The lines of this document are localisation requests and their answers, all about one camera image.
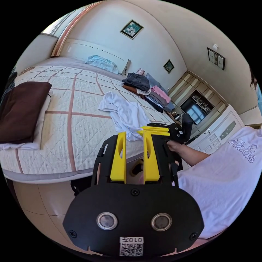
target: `quilted bedspread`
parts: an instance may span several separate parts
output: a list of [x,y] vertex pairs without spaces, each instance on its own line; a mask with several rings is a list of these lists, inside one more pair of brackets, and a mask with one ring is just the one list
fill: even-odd
[[[120,86],[112,77],[66,66],[36,66],[20,74],[15,84],[42,81],[52,84],[52,99],[45,114],[41,150],[0,151],[6,177],[34,183],[72,180],[91,174],[102,143],[116,135],[108,112],[98,110],[108,91],[138,102],[149,120],[170,124],[165,113]],[[127,141],[127,162],[142,156],[143,141]]]

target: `label sticker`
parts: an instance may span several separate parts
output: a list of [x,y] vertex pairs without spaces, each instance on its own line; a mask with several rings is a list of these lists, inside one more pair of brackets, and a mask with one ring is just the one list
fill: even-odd
[[120,237],[120,256],[141,257],[143,256],[143,248],[143,237]]

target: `white t-shirt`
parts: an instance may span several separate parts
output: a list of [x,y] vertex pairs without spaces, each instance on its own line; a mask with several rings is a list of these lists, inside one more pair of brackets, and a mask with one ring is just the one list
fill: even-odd
[[229,227],[251,198],[262,172],[262,130],[243,127],[208,158],[178,172],[179,188],[198,203],[208,239]]

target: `screw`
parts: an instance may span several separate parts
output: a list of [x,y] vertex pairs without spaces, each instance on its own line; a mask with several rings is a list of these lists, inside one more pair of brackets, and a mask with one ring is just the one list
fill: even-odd
[[77,236],[76,232],[73,231],[73,230],[70,230],[70,231],[69,231],[69,235],[70,235],[70,237],[72,237],[72,238],[76,238],[76,236]]
[[193,234],[191,234],[191,236],[189,237],[190,240],[195,240],[197,237],[197,233],[194,232]]
[[138,190],[138,189],[135,189],[135,188],[132,189],[132,190],[131,190],[131,195],[134,196],[134,197],[138,196],[138,195],[139,195],[139,190]]

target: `headboard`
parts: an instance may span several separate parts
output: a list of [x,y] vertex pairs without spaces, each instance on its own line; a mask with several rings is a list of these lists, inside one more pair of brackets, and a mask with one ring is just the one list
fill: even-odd
[[121,75],[125,75],[127,66],[130,62],[129,59],[122,57],[122,55],[106,47],[75,39],[67,39],[60,54],[60,56],[83,61],[86,61],[87,58],[92,55],[99,55],[114,62]]

